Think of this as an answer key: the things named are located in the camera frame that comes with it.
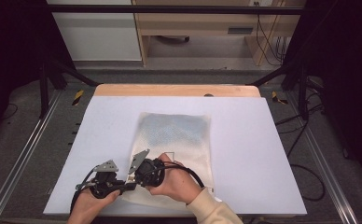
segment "metal frame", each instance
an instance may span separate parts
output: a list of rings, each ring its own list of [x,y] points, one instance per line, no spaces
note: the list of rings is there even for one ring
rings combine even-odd
[[[286,98],[292,105],[296,114],[299,113],[298,111],[298,104],[297,104],[297,97],[295,96],[294,92],[286,91]],[[303,119],[299,119],[300,125],[304,124]],[[346,196],[339,185],[338,180],[336,179],[335,175],[333,174],[327,160],[325,159],[320,146],[318,145],[317,141],[314,138],[312,130],[307,126],[305,129],[305,135],[309,144],[309,149],[312,152],[313,159],[317,168],[323,178],[323,181],[327,187],[327,191],[332,198],[332,202],[335,204],[336,209],[338,210],[339,216],[343,223],[346,224],[356,224],[358,223],[356,216],[354,214],[353,208],[349,204],[346,199]]]
[[[213,7],[213,6],[122,6],[122,5],[26,5],[25,9],[28,10],[49,10],[50,12],[69,12],[69,13],[184,13],[184,14],[259,14],[259,15],[304,15],[317,12],[317,9],[309,9],[305,7]],[[267,79],[272,79],[285,71],[289,66],[284,66],[277,71],[277,73],[267,76],[253,85],[260,86]],[[37,123],[35,130],[26,143],[22,153],[20,154],[17,162],[9,173],[6,182],[0,189],[0,216],[4,210],[8,199],[10,198],[13,189],[16,187],[21,174],[33,154],[37,142],[39,141],[42,133],[44,132],[46,125],[48,124],[51,115],[59,101],[61,92],[55,91],[54,96],[50,102],[48,113],[45,117],[40,119]],[[287,94],[291,104],[297,112],[295,107],[295,98],[290,93]],[[312,131],[306,129],[307,138],[311,145],[311,151],[313,159],[320,170],[320,173],[324,179],[327,189],[335,203],[336,208],[340,214],[343,223],[357,223],[355,214],[344,193],[341,190],[339,183],[337,182],[334,174],[329,168],[327,161],[325,160],[321,149],[316,143]]]
[[[55,91],[50,103],[49,103],[49,110],[46,116],[38,121],[35,125],[35,129],[33,130],[32,134],[29,137],[26,145],[24,146],[18,160],[15,162],[12,170],[10,171],[7,180],[5,181],[3,187],[0,189],[0,216],[3,212],[5,206],[7,205],[7,201],[9,200],[13,190],[16,187],[21,175],[26,167],[28,161],[30,160],[31,155],[35,151],[35,147],[38,144],[38,141],[45,131],[47,124],[53,114],[53,111],[56,108],[56,105],[59,102],[60,96],[62,95],[62,91]]]

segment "wire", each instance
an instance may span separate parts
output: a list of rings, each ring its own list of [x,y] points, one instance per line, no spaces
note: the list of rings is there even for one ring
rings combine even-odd
[[[312,98],[312,97],[315,96],[315,95],[317,95],[318,97],[320,97],[320,94],[319,94],[319,93],[314,92],[314,93],[310,94],[310,95],[306,98],[306,101],[309,101],[309,99]],[[308,109],[308,113],[309,113],[309,115],[311,115],[311,114],[315,113],[316,111],[322,110],[323,107],[324,107],[323,104],[315,105],[315,106],[313,106],[312,108]],[[293,119],[296,119],[296,118],[299,118],[299,117],[301,117],[301,114],[298,114],[298,115],[296,115],[296,116],[292,116],[292,117],[287,118],[287,119],[282,119],[282,120],[276,122],[275,125],[277,126],[277,125],[280,125],[280,124],[284,124],[284,123],[286,123],[286,122],[289,122],[290,120],[293,120]],[[297,144],[297,142],[298,142],[299,139],[301,138],[303,132],[305,131],[308,123],[309,123],[309,119],[307,119],[306,122],[305,122],[301,127],[298,127],[297,129],[295,129],[295,130],[293,130],[293,131],[286,132],[286,133],[292,133],[292,132],[294,132],[294,131],[296,131],[296,130],[298,130],[298,129],[301,129],[301,131],[299,132],[297,138],[295,139],[294,143],[292,144],[291,148],[290,148],[290,149],[288,150],[288,152],[286,153],[286,157],[287,157],[288,159],[289,159],[292,151],[294,150],[295,145]],[[291,166],[291,167],[298,167],[298,168],[300,168],[300,169],[303,169],[303,170],[309,172],[310,174],[314,175],[315,178],[317,178],[318,181],[319,181],[319,183],[321,184],[322,192],[321,192],[321,195],[320,195],[318,198],[306,197],[306,196],[304,196],[304,195],[302,194],[302,192],[301,192],[300,194],[301,194],[301,197],[302,197],[303,199],[308,200],[308,201],[311,201],[311,202],[318,202],[318,201],[322,200],[322,199],[325,197],[325,195],[326,195],[326,187],[325,187],[324,181],[321,179],[321,177],[320,177],[318,174],[316,174],[313,170],[311,170],[311,169],[309,169],[309,168],[307,168],[307,167],[305,167],[305,166],[302,166],[302,165],[290,163],[290,166]]]
[[[151,170],[151,171],[148,171],[144,174],[144,176],[146,175],[150,175],[154,172],[157,172],[159,170],[166,170],[166,169],[180,169],[180,170],[184,170],[186,172],[188,172],[190,175],[193,176],[193,178],[195,178],[195,180],[198,182],[199,186],[201,186],[201,188],[204,188],[204,184],[202,182],[202,180],[199,178],[199,176],[194,172],[192,171],[191,169],[185,167],[185,166],[182,166],[182,165],[179,165],[175,162],[172,162],[172,161],[165,161],[166,163],[170,163],[172,165],[169,165],[169,166],[164,166],[164,167],[160,167],[160,168],[157,168],[157,169],[154,169],[154,170]]]
[[[283,38],[283,46],[281,48],[281,52],[280,52],[280,42],[281,39]],[[283,63],[284,58],[285,58],[285,48],[286,48],[286,37],[277,37],[277,41],[276,41],[276,47],[275,47],[275,51],[276,51],[276,55],[275,57],[281,62]]]
[[[277,53],[274,53],[274,50],[273,50],[273,48],[272,48],[272,44],[270,43],[269,38],[266,36],[265,31],[263,30],[262,25],[261,25],[261,23],[260,23],[259,14],[257,14],[257,18],[258,18],[258,21],[257,21],[256,39],[257,39],[257,44],[258,44],[260,50],[261,50],[262,53],[263,53],[263,56],[265,57],[266,61],[267,61],[268,64],[270,64],[270,65],[283,65],[283,60],[282,60],[281,58],[284,58],[284,55],[283,55],[281,58],[279,58],[279,57],[277,57]],[[275,22],[274,22],[274,23],[272,24],[272,26],[271,26],[271,32],[272,32],[273,29],[274,29],[274,24],[275,24]],[[266,42],[268,43],[269,48],[271,49],[271,53],[273,54],[274,58],[275,58],[280,64],[274,64],[274,63],[269,62],[268,57],[267,57],[265,51],[263,50],[263,48],[262,48],[262,47],[260,46],[260,44],[259,44],[259,40],[258,40],[258,31],[259,31],[259,28],[260,28],[261,32],[263,33],[263,36],[265,37],[265,40],[266,40]],[[285,52],[285,42],[283,42],[282,52],[283,52],[283,53]]]
[[[82,184],[85,184],[88,181],[88,178],[89,178],[89,176],[91,176],[91,173],[93,173],[94,168],[91,169],[91,171],[86,175],[85,179],[82,181]]]
[[[282,133],[293,133],[293,132],[296,132],[297,130],[303,128],[303,126],[300,126],[298,128],[295,128],[294,130],[291,130],[291,131],[284,131],[284,132],[280,132],[279,134],[282,134]]]
[[[312,201],[312,202],[318,202],[318,201],[322,200],[326,196],[326,186],[324,184],[324,181],[313,170],[311,170],[311,169],[309,169],[309,168],[307,168],[305,166],[302,166],[302,165],[297,165],[297,164],[289,164],[289,165],[291,167],[298,167],[298,168],[300,168],[302,170],[305,170],[305,171],[309,172],[310,174],[314,175],[315,178],[317,178],[318,181],[321,184],[322,191],[321,191],[321,195],[318,198],[309,198],[309,197],[304,196],[302,193],[300,193],[303,199],[308,200],[308,201]]]
[[[274,55],[274,57],[275,57],[275,54],[274,54],[273,49],[272,49],[272,47],[271,47],[271,44],[269,43],[269,39],[268,39],[268,37],[266,37],[265,32],[263,31],[262,26],[260,25],[260,18],[259,18],[259,14],[257,14],[257,16],[258,16],[257,31],[256,31],[256,40],[257,40],[257,44],[258,44],[258,46],[259,46],[260,50],[262,51],[263,56],[265,57],[265,59],[266,59],[266,61],[268,62],[268,64],[270,64],[270,65],[281,65],[280,63],[279,63],[279,64],[271,63],[271,62],[269,61],[268,57],[266,56],[265,50],[263,50],[263,48],[262,48],[262,47],[260,46],[260,44],[259,44],[259,40],[258,40],[258,31],[259,31],[259,27],[260,27],[260,29],[261,29],[261,31],[262,31],[262,33],[263,33],[263,35],[265,36],[266,42],[268,43],[269,48],[271,49],[271,53],[272,53],[272,54]]]
[[[291,155],[291,152],[294,150],[295,145],[297,144],[297,142],[299,141],[300,137],[302,136],[304,130],[307,127],[307,124],[309,123],[309,120],[306,120],[306,123],[302,126],[302,130],[299,132],[297,139],[294,141],[294,143],[292,144],[292,147],[289,149],[289,151],[286,153],[286,157],[289,158],[289,156]]]

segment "gray carpet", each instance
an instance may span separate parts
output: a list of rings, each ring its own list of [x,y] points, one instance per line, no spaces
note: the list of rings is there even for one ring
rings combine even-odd
[[[105,83],[226,83],[244,84],[256,80],[267,74],[265,71],[82,71],[86,76]],[[66,217],[49,217],[42,214],[49,198],[49,189],[56,184],[65,159],[75,138],[78,123],[82,121],[86,106],[93,95],[94,88],[88,87],[79,81],[67,77],[69,85],[62,91],[60,102],[54,111],[50,123],[46,127],[35,152],[30,158],[21,180],[13,191],[1,220],[7,218],[29,218],[33,223],[43,223],[42,219],[66,220]],[[84,94],[78,105],[72,105],[78,90]],[[295,115],[291,105],[283,105],[272,101],[272,91],[276,90],[280,99],[285,99],[276,80],[260,88],[261,95],[267,98],[274,121],[289,118]],[[37,82],[30,83],[15,90],[10,102],[18,107],[16,113],[0,123],[0,188],[12,168],[13,163],[21,153],[30,133],[37,123],[39,116],[39,87]],[[310,106],[320,104],[318,97],[311,99]],[[11,115],[15,109],[10,105],[6,114]],[[300,129],[295,120],[278,126],[285,151],[294,143]],[[315,112],[310,117],[309,128],[319,143],[325,158],[343,189],[347,200],[352,206],[355,215],[362,223],[362,169],[357,161],[346,160],[342,156],[341,146],[333,132],[327,117]],[[304,136],[300,138],[290,155],[290,162],[306,166],[318,175],[309,145]],[[301,170],[293,168],[301,194],[316,198],[321,193],[321,186],[317,179]],[[319,202],[305,200],[307,216],[292,218],[266,218],[271,223],[342,223],[338,211],[328,193]],[[245,222],[253,217],[246,217]],[[158,223],[157,219],[125,219],[113,218],[106,222],[121,223]],[[181,220],[162,220],[163,223],[181,223]]]

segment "beige sleeve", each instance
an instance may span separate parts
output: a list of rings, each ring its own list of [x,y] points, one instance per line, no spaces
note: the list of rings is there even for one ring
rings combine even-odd
[[[226,203],[218,202],[204,189],[192,203],[187,205],[198,223],[243,223]]]

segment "white cabinet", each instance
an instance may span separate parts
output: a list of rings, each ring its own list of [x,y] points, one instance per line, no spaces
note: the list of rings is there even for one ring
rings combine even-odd
[[[130,0],[47,0],[48,4],[130,5]],[[73,61],[141,61],[132,13],[53,13]]]
[[[248,7],[252,5],[251,2],[253,0],[132,0],[134,5],[151,6]],[[260,0],[259,2],[265,7],[267,5],[271,7],[303,7],[305,4],[305,0]],[[264,53],[269,50],[268,43],[272,43],[275,36],[291,37],[298,20],[298,15],[260,15],[260,29],[258,29],[258,15],[255,14],[136,13],[137,31],[144,64],[148,57],[149,38],[153,35],[242,35],[245,36],[255,64],[261,65]]]

